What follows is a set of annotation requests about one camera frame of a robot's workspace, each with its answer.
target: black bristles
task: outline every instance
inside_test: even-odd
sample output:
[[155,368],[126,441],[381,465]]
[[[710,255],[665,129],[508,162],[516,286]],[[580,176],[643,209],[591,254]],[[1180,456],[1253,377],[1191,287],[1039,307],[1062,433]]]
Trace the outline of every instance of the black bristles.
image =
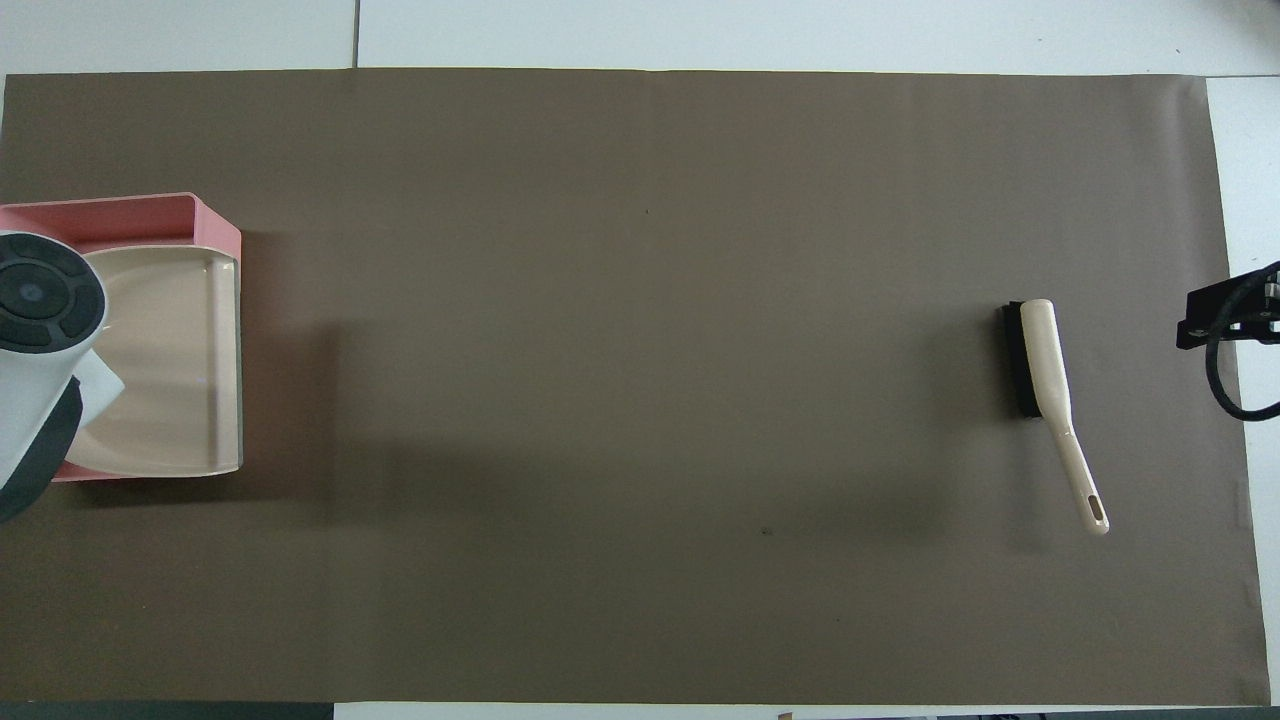
[[1039,405],[1036,402],[1036,386],[1032,384],[1032,368],[1027,361],[1027,338],[1023,336],[1021,302],[1010,302],[1001,310],[1005,316],[1005,345],[1009,347],[1009,369],[1012,370],[1014,393],[1018,397],[1018,410],[1028,418],[1039,418]]

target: brush handle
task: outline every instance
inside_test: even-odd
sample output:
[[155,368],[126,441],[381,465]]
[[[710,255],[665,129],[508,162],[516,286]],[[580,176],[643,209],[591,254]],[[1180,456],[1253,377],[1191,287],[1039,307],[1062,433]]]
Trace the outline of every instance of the brush handle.
[[1062,343],[1057,334],[1057,316],[1048,300],[1028,300],[1020,307],[1023,336],[1027,341],[1027,364],[1032,372],[1036,402],[1053,433],[1053,443],[1062,459],[1062,469],[1071,483],[1071,495],[1080,511],[1085,529],[1105,534],[1111,521],[1102,507],[1093,474],[1084,460],[1084,451],[1075,438],[1071,421],[1071,392],[1066,384],[1066,364],[1062,361]]
[[1075,430],[1053,433],[1053,443],[1057,446],[1057,455],[1062,459],[1062,469],[1066,470],[1066,479],[1071,483],[1071,495],[1075,496],[1075,507],[1080,511],[1080,521],[1084,528],[1093,534],[1103,536],[1111,529],[1111,520],[1102,507],[1102,497],[1098,487],[1093,484],[1093,473],[1084,460],[1084,450],[1080,441],[1075,438]]

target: black clamp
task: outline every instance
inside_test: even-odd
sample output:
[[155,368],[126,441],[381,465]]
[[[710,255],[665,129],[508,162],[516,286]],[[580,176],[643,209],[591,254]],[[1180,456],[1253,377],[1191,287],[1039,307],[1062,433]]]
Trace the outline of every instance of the black clamp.
[[1187,293],[1187,318],[1178,323],[1178,347],[1204,347],[1204,377],[1213,400],[1233,418],[1270,420],[1280,416],[1280,402],[1244,410],[1228,397],[1217,369],[1217,348],[1226,341],[1280,342],[1272,325],[1280,322],[1280,263]]

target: white table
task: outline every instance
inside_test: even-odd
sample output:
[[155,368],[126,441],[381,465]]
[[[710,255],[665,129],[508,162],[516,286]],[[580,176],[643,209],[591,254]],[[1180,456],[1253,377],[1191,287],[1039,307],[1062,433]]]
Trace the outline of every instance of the white table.
[[[1270,0],[0,0],[0,74],[353,65],[1206,76],[1231,272],[1280,259],[1280,4]],[[1280,397],[1271,348],[1242,345],[1239,365],[1247,407]],[[1280,421],[1248,424],[1245,441],[1267,659],[1280,667]],[[1280,697],[1280,673],[1271,693]],[[338,717],[728,720],[787,710],[809,719],[995,708],[357,703]]]

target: black circular cap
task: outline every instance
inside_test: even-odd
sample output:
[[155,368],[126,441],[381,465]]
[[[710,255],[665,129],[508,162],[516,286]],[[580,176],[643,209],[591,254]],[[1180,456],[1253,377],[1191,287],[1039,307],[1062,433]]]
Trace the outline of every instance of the black circular cap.
[[18,318],[45,320],[67,309],[70,288],[56,273],[19,263],[0,270],[0,307]]
[[19,232],[5,237],[9,241],[9,249],[15,255],[20,255],[28,260],[49,263],[68,277],[83,275],[88,272],[88,264],[84,263],[84,259],[78,252],[56,242],[49,242],[47,238],[38,234]]

